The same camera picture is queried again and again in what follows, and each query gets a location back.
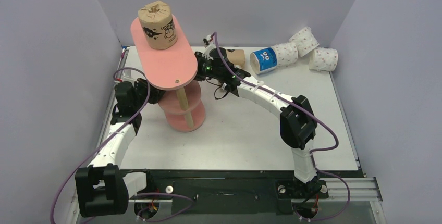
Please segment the brown paper roll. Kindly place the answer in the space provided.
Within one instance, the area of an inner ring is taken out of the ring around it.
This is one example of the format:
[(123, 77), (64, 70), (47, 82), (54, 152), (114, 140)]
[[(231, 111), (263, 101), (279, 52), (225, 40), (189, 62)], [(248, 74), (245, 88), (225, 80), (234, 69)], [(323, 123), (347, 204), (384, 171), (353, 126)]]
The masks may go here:
[(148, 45), (153, 49), (168, 49), (177, 41), (170, 6), (155, 1), (138, 10), (138, 18)]

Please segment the blue roll sideways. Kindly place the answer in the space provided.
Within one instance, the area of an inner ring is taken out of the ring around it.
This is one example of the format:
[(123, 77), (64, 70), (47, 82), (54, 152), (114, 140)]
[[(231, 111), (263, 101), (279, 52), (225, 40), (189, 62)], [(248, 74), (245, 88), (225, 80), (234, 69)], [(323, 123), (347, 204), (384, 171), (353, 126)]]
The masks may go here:
[(250, 54), (250, 65), (256, 74), (263, 74), (277, 67), (277, 55), (273, 48), (268, 47)]

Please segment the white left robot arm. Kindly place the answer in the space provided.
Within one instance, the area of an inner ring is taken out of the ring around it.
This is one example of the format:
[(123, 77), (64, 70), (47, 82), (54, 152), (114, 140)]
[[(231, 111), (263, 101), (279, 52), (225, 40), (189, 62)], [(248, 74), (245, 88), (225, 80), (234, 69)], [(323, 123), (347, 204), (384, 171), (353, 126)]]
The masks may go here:
[(114, 87), (109, 135), (92, 161), (75, 173), (80, 215), (83, 218), (120, 215), (136, 194), (149, 198), (157, 185), (148, 169), (122, 169), (121, 163), (141, 126), (140, 109), (156, 104), (164, 91), (144, 79), (119, 82)]

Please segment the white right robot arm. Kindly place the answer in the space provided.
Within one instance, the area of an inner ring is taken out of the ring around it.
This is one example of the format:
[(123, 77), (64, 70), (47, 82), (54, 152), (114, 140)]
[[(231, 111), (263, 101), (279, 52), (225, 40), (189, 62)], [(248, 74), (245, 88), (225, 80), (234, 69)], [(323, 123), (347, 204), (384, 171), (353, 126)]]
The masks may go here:
[(249, 72), (229, 62), (224, 48), (214, 48), (207, 53), (195, 52), (194, 55), (198, 63), (195, 80), (215, 79), (228, 93), (260, 105), (279, 119), (281, 139), (293, 153), (295, 192), (300, 196), (312, 193), (317, 171), (310, 151), (317, 122), (312, 118), (308, 99), (303, 95), (291, 97), (264, 85)]

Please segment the pink three-tier shelf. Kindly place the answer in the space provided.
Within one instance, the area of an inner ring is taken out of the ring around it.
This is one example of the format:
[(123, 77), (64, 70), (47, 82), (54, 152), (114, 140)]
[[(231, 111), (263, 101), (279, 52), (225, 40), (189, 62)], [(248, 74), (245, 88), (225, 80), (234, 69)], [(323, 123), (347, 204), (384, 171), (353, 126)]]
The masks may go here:
[(136, 18), (131, 34), (142, 69), (151, 86), (165, 91), (159, 101), (168, 124), (177, 131), (191, 132), (205, 120), (201, 87), (194, 79), (197, 59), (177, 19), (174, 19), (177, 42), (166, 50), (148, 45), (141, 23)]

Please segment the brown wrapped roll rear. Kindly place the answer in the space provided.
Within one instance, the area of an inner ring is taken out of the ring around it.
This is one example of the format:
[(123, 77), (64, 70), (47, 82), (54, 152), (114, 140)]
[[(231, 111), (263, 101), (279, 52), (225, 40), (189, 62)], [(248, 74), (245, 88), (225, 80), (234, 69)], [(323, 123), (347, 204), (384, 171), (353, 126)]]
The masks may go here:
[(245, 51), (243, 49), (227, 49), (227, 58), (235, 66), (245, 65)]

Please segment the white dotted roll left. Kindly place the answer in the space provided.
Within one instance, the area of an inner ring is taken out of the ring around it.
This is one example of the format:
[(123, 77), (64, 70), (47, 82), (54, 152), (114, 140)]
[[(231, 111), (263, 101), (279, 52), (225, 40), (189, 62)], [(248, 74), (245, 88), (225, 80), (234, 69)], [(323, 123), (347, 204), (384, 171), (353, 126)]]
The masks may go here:
[(286, 42), (272, 46), (279, 62), (294, 63), (298, 59), (298, 49), (293, 42)]

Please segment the white dotted roll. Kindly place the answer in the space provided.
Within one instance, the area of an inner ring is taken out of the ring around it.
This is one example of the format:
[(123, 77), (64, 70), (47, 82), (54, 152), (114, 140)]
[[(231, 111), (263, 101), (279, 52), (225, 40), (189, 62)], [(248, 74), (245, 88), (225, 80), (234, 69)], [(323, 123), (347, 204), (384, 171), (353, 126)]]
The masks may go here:
[(304, 57), (319, 46), (319, 42), (310, 27), (304, 27), (298, 31), (289, 39), (289, 42), (295, 44), (299, 57)]
[(293, 42), (286, 42), (272, 46), (279, 62), (294, 63), (298, 59), (298, 49)]
[(338, 64), (338, 51), (317, 47), (309, 53), (308, 67), (316, 71), (334, 71)]

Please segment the white dotted roll top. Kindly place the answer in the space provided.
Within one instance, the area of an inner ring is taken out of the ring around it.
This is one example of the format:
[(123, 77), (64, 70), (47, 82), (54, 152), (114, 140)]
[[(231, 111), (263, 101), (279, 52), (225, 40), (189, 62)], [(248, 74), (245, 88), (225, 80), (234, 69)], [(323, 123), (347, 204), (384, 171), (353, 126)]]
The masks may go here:
[(289, 42), (295, 44), (299, 57), (304, 57), (319, 46), (319, 42), (310, 27), (304, 27), (298, 31), (289, 39)]

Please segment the white dotted roll right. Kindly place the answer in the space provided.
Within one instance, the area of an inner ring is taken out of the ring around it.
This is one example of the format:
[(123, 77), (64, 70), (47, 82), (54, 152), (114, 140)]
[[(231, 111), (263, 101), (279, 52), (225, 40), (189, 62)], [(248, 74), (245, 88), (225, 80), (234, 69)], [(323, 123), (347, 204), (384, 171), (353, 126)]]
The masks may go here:
[(334, 71), (338, 64), (338, 51), (317, 47), (309, 53), (308, 67), (316, 71)]

